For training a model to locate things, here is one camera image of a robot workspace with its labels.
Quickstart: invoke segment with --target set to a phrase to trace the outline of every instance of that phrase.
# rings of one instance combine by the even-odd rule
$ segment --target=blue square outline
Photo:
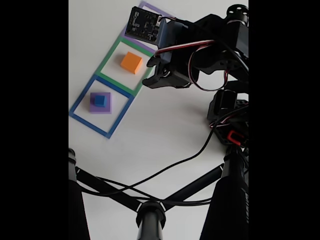
[[[94,81],[98,81],[98,82],[102,83],[103,85],[106,85],[107,87],[117,91],[118,93],[120,93],[123,96],[128,98],[128,101],[126,102],[122,111],[120,112],[120,114],[118,115],[116,120],[114,121],[109,132],[103,131],[99,127],[93,125],[92,123],[88,122],[87,120],[84,120],[82,117],[75,114],[75,110],[77,109],[77,107],[80,104],[80,102],[82,101],[82,99],[85,97],[86,93],[88,92],[89,88],[94,83]],[[112,84],[111,82],[108,82],[108,81],[104,80],[103,78],[99,77],[98,75],[94,74],[90,78],[89,82],[86,84],[86,86],[84,87],[82,92],[80,93],[79,97],[76,99],[76,101],[72,105],[72,107],[69,111],[69,116],[74,118],[75,120],[79,121],[80,123],[86,125],[87,127],[91,128],[92,130],[96,131],[97,133],[105,136],[107,139],[110,139],[134,99],[135,99],[135,97],[133,95],[127,93],[126,91],[122,90],[120,87],[117,87],[116,85]]]

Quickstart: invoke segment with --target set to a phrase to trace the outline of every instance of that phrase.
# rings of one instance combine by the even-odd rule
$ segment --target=tripod
[[[249,187],[245,182],[244,169],[248,167],[249,154],[235,144],[228,147],[224,164],[214,168],[191,182],[165,200],[184,201],[211,183],[217,181],[200,240],[249,239]],[[69,240],[89,240],[89,230],[81,187],[77,181],[101,193],[118,189],[105,181],[76,167],[75,152],[68,152],[68,224]],[[166,223],[165,212],[174,205],[157,201],[141,203],[137,199],[119,192],[109,196],[125,207],[137,211],[139,227],[137,240],[163,240],[162,229]]]

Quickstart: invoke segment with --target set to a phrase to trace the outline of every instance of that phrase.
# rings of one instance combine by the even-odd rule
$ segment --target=blue cube
[[[107,106],[107,98],[103,95],[96,95],[94,98],[94,105],[96,107],[105,108]]]

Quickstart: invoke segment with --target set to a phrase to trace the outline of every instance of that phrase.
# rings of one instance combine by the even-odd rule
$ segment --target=black metal rod
[[[217,166],[213,170],[199,177],[197,180],[193,181],[189,185],[180,189],[176,193],[168,196],[165,200],[178,201],[178,202],[186,200],[187,198],[191,197],[195,193],[199,192],[200,190],[204,189],[205,187],[209,186],[210,184],[220,179],[222,174],[222,170],[220,167],[223,168],[224,164],[222,163],[221,165]],[[166,211],[168,211],[174,206],[169,204],[164,204],[164,207]]]
[[[79,167],[76,167],[76,179],[89,186],[90,188],[93,188],[94,190],[100,192],[100,193],[107,193],[107,192],[114,192],[119,189],[109,185],[108,183],[98,179],[97,177],[91,175],[90,173],[82,170]],[[132,211],[137,211],[139,205],[141,204],[140,201],[132,198],[128,194],[125,194],[123,192],[110,195],[109,198],[115,200],[116,202],[126,206],[127,208],[131,209]]]
[[[149,211],[142,217],[137,240],[163,240],[159,215]]]

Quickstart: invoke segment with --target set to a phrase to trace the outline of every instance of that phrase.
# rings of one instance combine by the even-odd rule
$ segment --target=black tripod leg
[[[237,151],[224,161],[200,240],[249,239],[249,188],[244,180],[244,162]]]
[[[75,152],[69,148],[68,239],[90,240],[82,192],[76,177]]]
[[[158,202],[144,202],[136,216],[139,227],[137,240],[163,240],[165,223],[166,215],[162,206]]]

